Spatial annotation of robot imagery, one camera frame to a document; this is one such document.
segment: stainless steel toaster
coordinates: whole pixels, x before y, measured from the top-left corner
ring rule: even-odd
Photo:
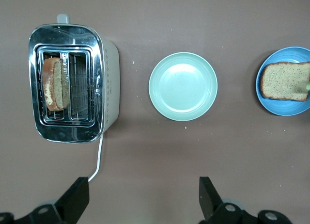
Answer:
[[[46,58],[60,58],[70,88],[70,105],[51,112],[44,97],[42,68]],[[120,66],[117,48],[93,29],[69,23],[37,27],[29,39],[29,70],[35,126],[47,140],[87,143],[97,140],[117,119]]]

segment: power cord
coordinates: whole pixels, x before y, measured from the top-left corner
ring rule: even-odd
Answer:
[[[91,180],[97,175],[100,168],[100,161],[101,161],[101,151],[102,151],[102,145],[103,145],[103,134],[100,136],[100,143],[98,147],[98,158],[97,158],[97,168],[96,171],[93,173],[93,175],[88,179],[88,182],[91,182]]]

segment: bread in toaster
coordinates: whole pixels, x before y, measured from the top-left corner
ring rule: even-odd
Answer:
[[[46,106],[50,111],[61,111],[70,104],[69,85],[60,58],[44,60],[42,83]]]
[[[265,98],[307,101],[307,83],[310,81],[310,62],[272,63],[265,67],[260,90]]]

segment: light green plate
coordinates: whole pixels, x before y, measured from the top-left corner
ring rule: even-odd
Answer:
[[[149,94],[155,108],[175,121],[206,113],[217,96],[217,76],[211,65],[194,53],[167,56],[154,68]]]

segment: empty plate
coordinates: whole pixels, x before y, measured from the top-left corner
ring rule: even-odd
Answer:
[[[155,108],[175,121],[206,113],[217,96],[217,77],[211,65],[194,53],[167,56],[154,68],[149,94]]]
[[[263,97],[260,91],[260,76],[268,64],[278,62],[302,63],[308,61],[310,61],[310,50],[303,47],[283,48],[266,59],[256,77],[256,93],[259,101],[268,111],[280,116],[292,116],[310,108],[310,99],[308,101],[275,100]]]

